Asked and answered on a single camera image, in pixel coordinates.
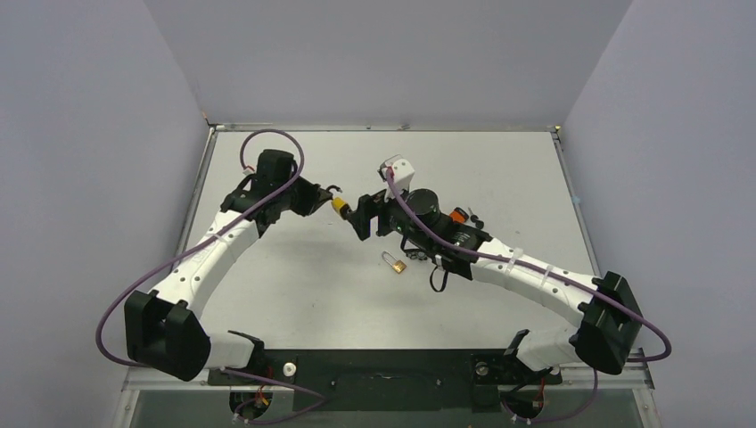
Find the yellow padlock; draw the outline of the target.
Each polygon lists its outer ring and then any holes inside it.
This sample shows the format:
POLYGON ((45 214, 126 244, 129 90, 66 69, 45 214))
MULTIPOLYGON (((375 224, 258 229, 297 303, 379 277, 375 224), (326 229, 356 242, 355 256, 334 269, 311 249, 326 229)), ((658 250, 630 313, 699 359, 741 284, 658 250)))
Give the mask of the yellow padlock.
POLYGON ((340 197, 342 189, 337 185, 329 185, 325 188, 325 190, 332 196, 331 205, 333 210, 339 215, 340 218, 347 220, 350 213, 352 212, 352 209, 350 205, 340 197))

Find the brass padlock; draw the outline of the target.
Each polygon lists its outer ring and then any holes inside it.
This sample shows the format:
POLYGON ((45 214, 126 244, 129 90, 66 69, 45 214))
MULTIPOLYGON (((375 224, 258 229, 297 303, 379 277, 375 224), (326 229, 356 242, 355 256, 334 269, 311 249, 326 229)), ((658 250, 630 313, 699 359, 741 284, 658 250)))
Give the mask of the brass padlock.
POLYGON ((407 264, 404 261, 397 259, 388 251, 383 251, 381 258, 397 274, 401 274, 407 268, 407 264))

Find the orange padlock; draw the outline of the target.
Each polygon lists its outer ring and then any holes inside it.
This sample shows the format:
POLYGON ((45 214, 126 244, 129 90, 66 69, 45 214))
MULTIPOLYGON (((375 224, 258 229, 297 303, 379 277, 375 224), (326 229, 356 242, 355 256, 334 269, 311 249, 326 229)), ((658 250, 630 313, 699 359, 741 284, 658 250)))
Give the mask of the orange padlock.
POLYGON ((453 221, 456 223, 464 224, 469 219, 469 214, 463 210, 460 207, 455 207, 450 213, 449 216, 453 221))

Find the black keys of orange padlock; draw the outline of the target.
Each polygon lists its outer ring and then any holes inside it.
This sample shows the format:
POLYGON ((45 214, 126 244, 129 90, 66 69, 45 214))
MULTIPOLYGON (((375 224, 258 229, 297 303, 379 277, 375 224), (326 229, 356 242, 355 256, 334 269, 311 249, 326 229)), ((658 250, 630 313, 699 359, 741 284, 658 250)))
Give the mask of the black keys of orange padlock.
POLYGON ((471 208, 468 208, 468 211, 469 211, 469 221, 477 229, 483 229, 485 227, 485 222, 471 208))

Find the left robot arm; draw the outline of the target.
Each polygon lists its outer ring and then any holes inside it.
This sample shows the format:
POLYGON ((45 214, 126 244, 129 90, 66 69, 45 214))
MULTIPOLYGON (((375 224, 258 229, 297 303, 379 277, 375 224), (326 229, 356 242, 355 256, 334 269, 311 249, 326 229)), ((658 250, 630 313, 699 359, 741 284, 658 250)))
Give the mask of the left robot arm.
POLYGON ((258 165, 222 201, 198 244, 148 292, 132 292, 124 304, 128 357, 183 381, 204 369, 231 368, 243 383, 266 371, 262 340, 228 330, 208 332, 201 315, 234 263, 290 211, 307 217, 333 199, 322 187, 297 176, 290 152, 266 149, 258 165))

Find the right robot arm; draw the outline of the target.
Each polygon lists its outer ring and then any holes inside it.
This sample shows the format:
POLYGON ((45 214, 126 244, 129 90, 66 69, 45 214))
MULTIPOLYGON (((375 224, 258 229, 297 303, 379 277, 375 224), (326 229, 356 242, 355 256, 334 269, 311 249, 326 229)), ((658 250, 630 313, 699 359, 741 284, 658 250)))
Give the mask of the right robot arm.
POLYGON ((403 197, 411 215, 384 192, 362 196, 356 210, 341 200, 332 206, 360 240, 395 232, 445 273, 500 286, 568 322, 541 333, 521 330, 502 358, 510 378, 524 381, 537 371, 579 361, 601 373, 622 372, 641 327, 641 311, 625 277, 578 274, 527 256, 442 213, 429 189, 403 197))

